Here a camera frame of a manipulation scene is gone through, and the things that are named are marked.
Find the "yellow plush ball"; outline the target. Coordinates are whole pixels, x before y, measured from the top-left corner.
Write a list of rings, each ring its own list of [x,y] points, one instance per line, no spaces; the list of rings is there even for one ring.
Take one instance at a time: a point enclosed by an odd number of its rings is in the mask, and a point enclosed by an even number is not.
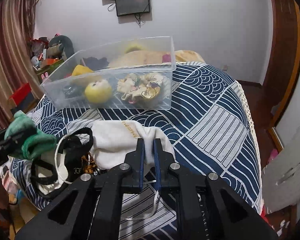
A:
[[[84,90],[84,95],[90,103],[101,104],[107,102],[112,96],[112,87],[105,80],[91,82]]]

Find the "small wall monitor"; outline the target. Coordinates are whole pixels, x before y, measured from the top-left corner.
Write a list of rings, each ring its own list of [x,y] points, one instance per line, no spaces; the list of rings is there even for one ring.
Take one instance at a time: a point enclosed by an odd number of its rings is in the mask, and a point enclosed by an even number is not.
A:
[[[115,0],[117,17],[151,12],[151,0]]]

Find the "grey glitter cloth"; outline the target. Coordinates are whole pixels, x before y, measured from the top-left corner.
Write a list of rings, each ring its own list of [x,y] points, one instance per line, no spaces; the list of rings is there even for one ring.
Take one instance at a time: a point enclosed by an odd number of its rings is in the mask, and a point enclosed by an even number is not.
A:
[[[83,88],[77,85],[64,86],[62,91],[66,99],[82,96],[83,94]]]

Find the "yellow green sponge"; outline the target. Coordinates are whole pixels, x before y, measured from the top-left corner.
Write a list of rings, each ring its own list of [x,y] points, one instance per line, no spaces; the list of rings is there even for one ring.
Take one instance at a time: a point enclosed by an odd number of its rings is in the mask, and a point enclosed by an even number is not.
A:
[[[72,71],[71,77],[75,77],[75,76],[80,76],[80,77],[73,79],[71,83],[76,84],[78,86],[86,87],[89,83],[94,81],[94,77],[93,76],[81,77],[81,76],[85,74],[91,74],[91,73],[94,73],[94,71],[86,66],[78,64]]]

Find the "black white fabric bag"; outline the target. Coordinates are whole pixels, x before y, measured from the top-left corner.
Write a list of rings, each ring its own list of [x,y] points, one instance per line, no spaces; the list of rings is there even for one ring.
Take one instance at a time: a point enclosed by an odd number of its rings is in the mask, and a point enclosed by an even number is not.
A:
[[[90,153],[93,144],[92,129],[84,127],[63,136],[53,150],[34,159],[30,177],[34,191],[52,200],[81,175],[99,174]]]

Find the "blue white patterned tablecloth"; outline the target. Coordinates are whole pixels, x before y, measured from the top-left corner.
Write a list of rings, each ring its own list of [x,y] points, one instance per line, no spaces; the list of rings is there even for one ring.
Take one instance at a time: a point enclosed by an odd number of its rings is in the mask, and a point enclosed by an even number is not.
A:
[[[156,126],[167,135],[179,164],[192,172],[221,176],[259,215],[262,213],[261,161],[249,106],[241,85],[225,72],[199,62],[183,62],[172,75],[169,110],[87,109],[58,111],[44,96],[32,119],[44,133],[61,137],[96,120],[134,120]],[[35,193],[31,162],[13,159],[10,167],[21,190],[37,209],[49,204]],[[124,217],[140,216],[153,207],[154,189],[125,195]],[[175,198],[158,200],[149,219],[122,221],[119,239],[177,239]]]

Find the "green knitted glove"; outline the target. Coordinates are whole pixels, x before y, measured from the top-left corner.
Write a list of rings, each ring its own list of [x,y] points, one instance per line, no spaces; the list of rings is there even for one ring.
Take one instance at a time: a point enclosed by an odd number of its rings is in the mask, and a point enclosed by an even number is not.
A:
[[[29,116],[17,111],[6,129],[4,139],[12,138],[20,132],[23,132],[23,137],[17,140],[8,154],[14,158],[33,160],[56,147],[57,138],[54,135],[42,132]]]

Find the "brown wooden door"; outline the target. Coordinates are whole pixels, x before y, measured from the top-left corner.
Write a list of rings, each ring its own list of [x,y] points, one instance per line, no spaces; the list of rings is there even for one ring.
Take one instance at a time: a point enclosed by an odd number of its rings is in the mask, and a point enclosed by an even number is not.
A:
[[[272,120],[267,130],[283,117],[300,74],[300,6],[296,0],[270,0],[272,42],[263,83]]]

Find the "clear plastic storage box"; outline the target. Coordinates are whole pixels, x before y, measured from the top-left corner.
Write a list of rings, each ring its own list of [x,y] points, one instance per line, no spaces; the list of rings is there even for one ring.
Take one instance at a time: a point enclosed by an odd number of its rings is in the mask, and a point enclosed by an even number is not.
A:
[[[125,49],[130,44],[140,44],[146,50],[134,51],[125,54]],[[106,69],[85,74],[81,77],[93,76],[94,81],[105,79],[112,87],[111,98],[101,104],[90,103],[85,95],[83,88],[82,96],[66,99],[63,94],[63,87],[76,85],[71,83],[75,78],[71,77],[74,68],[81,64],[83,58],[95,57],[101,59],[106,57],[109,65]],[[57,109],[63,108],[112,108],[112,109],[159,109],[167,110],[171,108],[172,101],[172,74],[176,69],[174,42],[169,36],[138,38],[121,42],[113,42],[100,46],[95,46],[86,50],[79,50],[54,70],[40,85],[44,94]],[[157,72],[166,77],[163,90],[159,96],[151,101],[137,102],[130,104],[121,100],[121,94],[117,92],[117,82],[129,73],[145,75]]]

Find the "brown striped curtain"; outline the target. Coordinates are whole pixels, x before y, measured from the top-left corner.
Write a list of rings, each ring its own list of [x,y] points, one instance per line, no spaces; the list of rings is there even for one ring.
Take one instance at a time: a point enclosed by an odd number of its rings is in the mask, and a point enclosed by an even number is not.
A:
[[[38,77],[28,47],[33,39],[36,0],[0,0],[0,130],[12,118],[9,97],[28,83],[41,98]]]

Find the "green cardboard box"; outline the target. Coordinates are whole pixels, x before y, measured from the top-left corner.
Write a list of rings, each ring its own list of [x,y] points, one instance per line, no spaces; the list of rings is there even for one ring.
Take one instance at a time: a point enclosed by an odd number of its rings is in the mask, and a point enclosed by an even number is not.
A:
[[[41,76],[42,74],[45,74],[45,73],[51,74],[63,62],[64,62],[63,59],[45,59],[45,60],[39,62],[39,68],[34,71],[37,76]]]

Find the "yellow curved tube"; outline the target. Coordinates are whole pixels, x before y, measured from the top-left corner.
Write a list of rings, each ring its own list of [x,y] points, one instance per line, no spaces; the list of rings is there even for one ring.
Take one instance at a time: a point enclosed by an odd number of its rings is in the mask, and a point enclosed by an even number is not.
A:
[[[140,44],[130,44],[126,49],[125,49],[125,54],[134,52],[134,51],[141,51],[141,50],[146,50],[146,48]]]

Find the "floral fabric scrunchie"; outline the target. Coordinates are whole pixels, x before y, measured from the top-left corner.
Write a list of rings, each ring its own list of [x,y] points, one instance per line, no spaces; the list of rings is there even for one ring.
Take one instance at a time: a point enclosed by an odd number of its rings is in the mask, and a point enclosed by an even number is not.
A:
[[[145,75],[129,73],[119,79],[116,90],[121,94],[121,100],[130,104],[147,102],[159,96],[165,81],[166,77],[157,72]]]

